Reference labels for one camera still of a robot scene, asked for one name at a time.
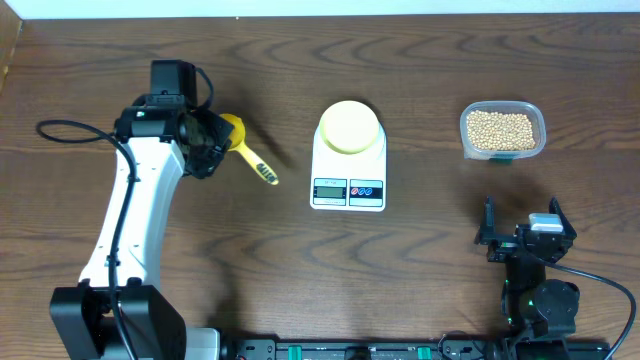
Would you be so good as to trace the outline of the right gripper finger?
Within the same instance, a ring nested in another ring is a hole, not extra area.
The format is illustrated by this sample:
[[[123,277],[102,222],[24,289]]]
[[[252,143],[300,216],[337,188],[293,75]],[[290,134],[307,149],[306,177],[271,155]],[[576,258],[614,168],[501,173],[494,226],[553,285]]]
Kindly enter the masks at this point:
[[[491,197],[487,197],[483,205],[483,216],[474,243],[476,245],[489,245],[496,238],[494,202]]]
[[[575,229],[573,228],[573,226],[571,225],[571,223],[569,222],[569,220],[566,218],[566,216],[564,215],[559,202],[557,200],[556,197],[552,197],[550,202],[549,202],[549,213],[550,214],[555,214],[559,217],[560,223],[563,226],[563,232],[565,235],[574,235],[575,234]]]

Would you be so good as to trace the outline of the yellow measuring scoop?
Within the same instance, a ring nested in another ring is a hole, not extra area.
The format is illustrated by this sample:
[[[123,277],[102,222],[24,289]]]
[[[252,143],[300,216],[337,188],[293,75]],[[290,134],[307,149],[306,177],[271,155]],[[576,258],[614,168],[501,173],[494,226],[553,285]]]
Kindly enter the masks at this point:
[[[256,174],[270,185],[278,185],[279,178],[276,172],[251,148],[246,145],[246,128],[242,119],[232,114],[221,114],[221,118],[234,126],[229,139],[230,151],[239,153]]]

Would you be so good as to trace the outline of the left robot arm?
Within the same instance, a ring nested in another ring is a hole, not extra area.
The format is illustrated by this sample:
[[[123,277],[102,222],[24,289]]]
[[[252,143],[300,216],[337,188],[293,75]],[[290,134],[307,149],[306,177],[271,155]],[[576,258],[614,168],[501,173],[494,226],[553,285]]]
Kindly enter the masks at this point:
[[[189,328],[162,295],[160,265],[179,181],[211,176],[231,147],[233,125],[200,103],[204,71],[155,60],[151,86],[94,132],[116,149],[117,173],[94,251],[72,287],[54,290],[49,311],[72,359],[217,359],[220,334]]]

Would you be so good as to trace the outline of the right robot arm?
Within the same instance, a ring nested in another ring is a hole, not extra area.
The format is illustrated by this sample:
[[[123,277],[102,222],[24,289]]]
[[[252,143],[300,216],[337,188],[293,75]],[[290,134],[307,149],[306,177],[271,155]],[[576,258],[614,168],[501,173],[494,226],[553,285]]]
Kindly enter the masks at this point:
[[[546,268],[566,255],[576,237],[555,198],[546,213],[530,214],[513,234],[497,232],[493,199],[485,200],[474,243],[487,247],[489,262],[506,267],[501,309],[509,323],[509,333],[488,346],[489,359],[569,357],[564,340],[576,331],[580,291],[549,279]]]

